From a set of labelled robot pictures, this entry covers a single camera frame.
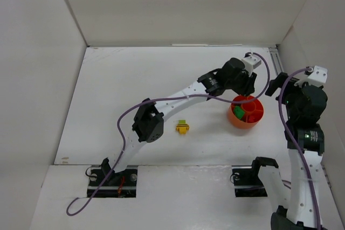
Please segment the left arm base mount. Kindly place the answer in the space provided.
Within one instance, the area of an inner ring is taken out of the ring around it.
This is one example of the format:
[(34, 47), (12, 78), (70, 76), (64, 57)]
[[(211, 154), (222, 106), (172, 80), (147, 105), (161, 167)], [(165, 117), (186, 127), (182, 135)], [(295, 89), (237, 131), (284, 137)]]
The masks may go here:
[[(100, 165), (93, 165), (86, 169), (85, 175), (88, 177), (87, 197), (92, 196), (110, 169), (108, 158), (105, 158)], [(112, 172), (96, 192), (94, 198), (135, 198), (137, 174), (137, 166), (129, 166), (118, 173)]]

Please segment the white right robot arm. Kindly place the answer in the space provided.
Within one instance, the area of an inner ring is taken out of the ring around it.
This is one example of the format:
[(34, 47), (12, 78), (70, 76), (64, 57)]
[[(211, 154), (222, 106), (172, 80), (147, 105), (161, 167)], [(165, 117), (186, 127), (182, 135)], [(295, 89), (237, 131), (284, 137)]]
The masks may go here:
[(257, 157), (253, 173), (262, 182), (272, 207), (271, 229), (324, 229), (318, 202), (325, 135), (318, 124), (328, 97), (323, 90), (327, 70), (314, 66), (270, 81), (267, 96), (280, 88), (279, 115), (285, 128), (291, 163), (291, 185), (281, 179), (277, 162)]

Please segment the yellow striped lego piece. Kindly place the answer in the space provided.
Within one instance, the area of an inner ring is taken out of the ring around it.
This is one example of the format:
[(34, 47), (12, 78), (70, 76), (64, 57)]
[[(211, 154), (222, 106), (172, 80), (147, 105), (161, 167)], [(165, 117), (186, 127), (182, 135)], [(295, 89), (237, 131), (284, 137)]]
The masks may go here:
[(179, 123), (175, 129), (180, 135), (185, 135), (190, 130), (190, 126), (186, 123)]

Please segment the red lego plate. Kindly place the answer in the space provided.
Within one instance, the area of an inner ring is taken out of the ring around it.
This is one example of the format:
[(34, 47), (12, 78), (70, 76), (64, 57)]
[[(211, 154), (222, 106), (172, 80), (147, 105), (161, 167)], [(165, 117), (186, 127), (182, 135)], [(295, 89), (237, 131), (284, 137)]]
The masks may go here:
[(255, 123), (257, 122), (257, 118), (253, 115), (247, 117), (247, 123)]

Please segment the green large lego brick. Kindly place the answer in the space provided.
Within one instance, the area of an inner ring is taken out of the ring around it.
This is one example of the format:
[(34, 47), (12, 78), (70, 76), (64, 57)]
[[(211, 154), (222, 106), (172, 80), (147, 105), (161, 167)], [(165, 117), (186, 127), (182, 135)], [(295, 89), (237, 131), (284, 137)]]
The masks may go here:
[(241, 120), (245, 115), (245, 111), (241, 108), (241, 106), (235, 106), (233, 109), (233, 113), (239, 120)]

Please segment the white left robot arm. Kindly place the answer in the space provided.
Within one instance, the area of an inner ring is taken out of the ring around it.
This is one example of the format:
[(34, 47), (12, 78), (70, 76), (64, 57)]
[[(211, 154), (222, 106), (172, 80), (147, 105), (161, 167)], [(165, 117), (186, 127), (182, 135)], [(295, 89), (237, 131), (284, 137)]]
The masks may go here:
[(167, 97), (152, 101), (142, 101), (132, 125), (132, 131), (122, 148), (120, 158), (105, 158), (102, 172), (107, 175), (122, 172), (130, 160), (147, 143), (158, 140), (163, 135), (164, 123), (173, 115), (197, 103), (205, 102), (213, 96), (221, 96), (226, 90), (232, 90), (243, 96), (254, 93), (257, 75), (253, 72), (261, 61), (253, 56), (241, 60), (231, 58), (222, 68), (214, 69), (200, 76), (185, 89)]

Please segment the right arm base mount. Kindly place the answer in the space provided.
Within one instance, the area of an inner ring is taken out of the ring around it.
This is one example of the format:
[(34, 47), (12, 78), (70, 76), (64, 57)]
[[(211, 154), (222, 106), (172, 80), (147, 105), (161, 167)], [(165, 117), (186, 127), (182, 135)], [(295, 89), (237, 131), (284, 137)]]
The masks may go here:
[(230, 182), (234, 185), (235, 196), (267, 197), (265, 187), (258, 177), (259, 169), (267, 166), (279, 167), (275, 159), (267, 157), (256, 157), (251, 165), (233, 165)]

